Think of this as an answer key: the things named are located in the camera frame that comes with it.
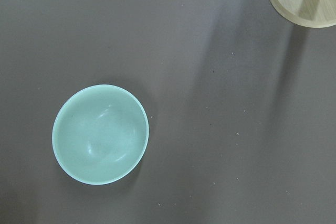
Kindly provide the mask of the green bowl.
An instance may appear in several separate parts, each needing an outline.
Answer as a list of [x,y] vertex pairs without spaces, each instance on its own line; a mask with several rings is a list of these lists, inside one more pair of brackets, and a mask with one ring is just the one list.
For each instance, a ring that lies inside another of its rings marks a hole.
[[149,132],[145,109],[132,93],[99,84],[63,104],[51,138],[57,163],[67,175],[84,184],[106,185],[137,166]]

